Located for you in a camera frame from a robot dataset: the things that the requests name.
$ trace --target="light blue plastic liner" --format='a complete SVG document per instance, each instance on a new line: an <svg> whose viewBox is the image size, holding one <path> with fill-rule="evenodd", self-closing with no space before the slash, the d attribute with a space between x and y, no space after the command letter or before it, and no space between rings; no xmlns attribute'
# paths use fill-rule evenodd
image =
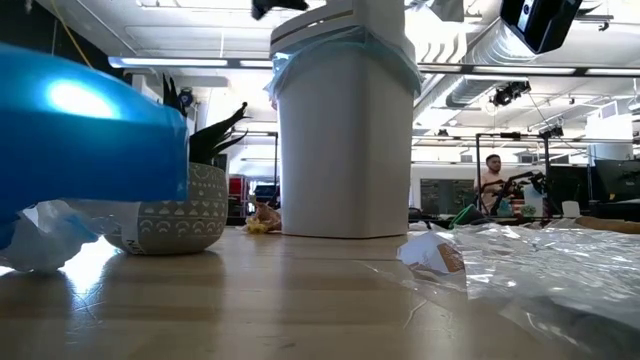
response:
<svg viewBox="0 0 640 360"><path fill-rule="evenodd" d="M124 82L0 44L0 222L58 198L183 200L188 131Z"/></svg>
<svg viewBox="0 0 640 360"><path fill-rule="evenodd" d="M277 99L291 71L298 66L308 66L306 65L308 62L302 63L305 57L327 55L341 51L345 47L364 50L413 91L414 97L420 95L423 78L415 61L410 59L400 47L375 35L364 26L354 26L311 37L274 54L272 58L274 76L266 90L272 98Z"/></svg>

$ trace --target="black camera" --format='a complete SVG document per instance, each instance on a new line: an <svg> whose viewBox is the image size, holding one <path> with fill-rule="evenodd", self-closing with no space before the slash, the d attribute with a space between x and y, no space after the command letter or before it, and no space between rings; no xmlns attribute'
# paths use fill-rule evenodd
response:
<svg viewBox="0 0 640 360"><path fill-rule="evenodd" d="M304 0L253 0L251 16L260 20L274 7L305 11L309 8L309 4Z"/></svg>
<svg viewBox="0 0 640 360"><path fill-rule="evenodd" d="M562 46L582 0L503 0L500 17L535 54Z"/></svg>
<svg viewBox="0 0 640 360"><path fill-rule="evenodd" d="M490 101L495 107L507 106L530 91L531 85L528 81L511 82L503 88L496 89L496 94L491 97Z"/></svg>

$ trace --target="blue object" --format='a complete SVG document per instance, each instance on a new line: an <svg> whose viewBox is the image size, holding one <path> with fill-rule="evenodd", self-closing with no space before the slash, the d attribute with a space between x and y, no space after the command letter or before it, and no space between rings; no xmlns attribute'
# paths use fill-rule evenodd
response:
<svg viewBox="0 0 640 360"><path fill-rule="evenodd" d="M500 206L497 210L497 215L500 217L510 217L513 216L513 210L511 208L511 204L506 199L502 199L500 201Z"/></svg>
<svg viewBox="0 0 640 360"><path fill-rule="evenodd" d="M40 201L184 200L188 130L124 82L0 44L0 219Z"/></svg>

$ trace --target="wooden table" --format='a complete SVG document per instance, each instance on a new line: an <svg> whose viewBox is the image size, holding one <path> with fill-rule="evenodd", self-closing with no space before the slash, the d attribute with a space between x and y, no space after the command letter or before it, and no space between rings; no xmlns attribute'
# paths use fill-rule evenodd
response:
<svg viewBox="0 0 640 360"><path fill-rule="evenodd" d="M228 228L209 252L192 256L86 245L53 276L4 269L0 357L558 358L488 310L427 302L413 311L423 297L367 267L406 271L393 261L404 241L252 237Z"/></svg>

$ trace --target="ceramic planter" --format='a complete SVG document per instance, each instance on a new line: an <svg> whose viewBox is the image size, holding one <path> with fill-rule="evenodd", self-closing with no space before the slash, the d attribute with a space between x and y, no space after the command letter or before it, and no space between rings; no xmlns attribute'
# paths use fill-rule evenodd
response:
<svg viewBox="0 0 640 360"><path fill-rule="evenodd" d="M113 246L132 254L171 255L203 251L215 243L227 222L228 189L224 171L189 165L187 201L141 203L138 239L107 236Z"/></svg>

